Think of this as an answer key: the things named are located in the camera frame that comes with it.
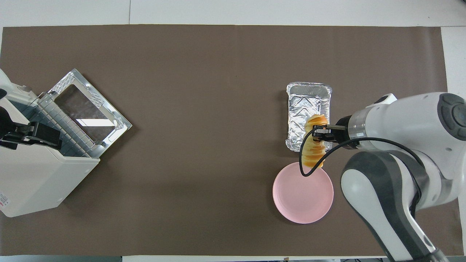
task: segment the wire rack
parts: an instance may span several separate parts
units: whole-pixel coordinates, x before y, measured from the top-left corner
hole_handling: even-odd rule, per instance
[[[39,122],[61,132],[60,153],[66,157],[90,157],[88,152],[96,143],[65,114],[48,94],[36,99],[36,106],[13,102],[12,104],[30,121]]]

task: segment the black cable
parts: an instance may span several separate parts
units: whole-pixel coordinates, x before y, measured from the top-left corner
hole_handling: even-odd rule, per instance
[[[328,150],[325,155],[323,155],[319,161],[317,161],[317,163],[314,165],[314,167],[311,169],[311,171],[309,171],[309,173],[305,173],[303,168],[302,168],[302,150],[304,148],[304,143],[306,142],[306,140],[308,139],[308,137],[310,135],[312,135],[312,133],[314,133],[314,131],[316,131],[317,129],[322,129],[324,128],[325,125],[319,125],[319,126],[316,126],[314,127],[305,137],[304,139],[302,140],[302,144],[301,144],[301,147],[299,149],[299,168],[300,168],[300,171],[301,171],[301,175],[303,175],[304,177],[308,177],[309,175],[311,175],[317,168],[318,166],[333,152],[335,152],[337,149],[341,148],[342,146],[345,146],[345,145],[348,145],[348,144],[351,144],[351,143],[354,143],[354,142],[359,142],[359,141],[379,141],[379,142],[384,142],[384,143],[388,143],[388,144],[391,144],[391,145],[394,145],[394,146],[397,146],[403,150],[405,150],[408,154],[410,154],[423,168],[424,167],[424,164],[422,163],[422,160],[409,148],[407,148],[406,146],[400,144],[400,143],[397,143],[395,141],[392,141],[392,140],[389,140],[389,139],[385,139],[385,138],[371,138],[371,137],[368,137],[368,138],[353,138],[353,139],[350,139],[350,140],[347,140],[345,142],[342,142],[342,143],[339,143],[338,145],[336,145],[334,148]],[[410,212],[411,212],[411,215],[414,217],[414,213],[416,211],[416,205],[419,203],[419,201],[421,200],[421,196],[422,196],[422,193],[421,193],[421,188],[419,187],[419,184],[418,182],[416,181],[416,179],[414,178],[414,175],[411,174],[410,172],[410,175],[414,181],[414,185],[416,186],[416,191],[417,191],[417,194],[414,196],[414,199],[411,203],[411,207],[410,207]]]

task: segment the label sticker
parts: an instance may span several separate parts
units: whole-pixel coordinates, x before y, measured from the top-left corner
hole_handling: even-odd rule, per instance
[[[0,192],[0,207],[6,207],[9,203],[10,202],[8,201],[8,197]]]

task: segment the white table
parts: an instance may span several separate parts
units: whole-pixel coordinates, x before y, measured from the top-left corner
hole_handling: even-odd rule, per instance
[[[442,27],[448,91],[466,97],[466,3],[461,0],[0,0],[0,27],[104,24]],[[459,208],[466,251],[466,193]],[[287,255],[128,256],[123,261],[270,261]]]

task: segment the brown table mat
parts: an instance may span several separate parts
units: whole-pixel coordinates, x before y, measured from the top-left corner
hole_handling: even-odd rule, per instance
[[[290,82],[333,88],[331,122],[381,95],[446,91],[440,28],[112,25],[5,28],[0,67],[36,94],[77,68],[134,125],[55,209],[0,215],[1,255],[383,255],[344,200],[298,225],[272,201]],[[462,255],[456,201],[417,220]]]

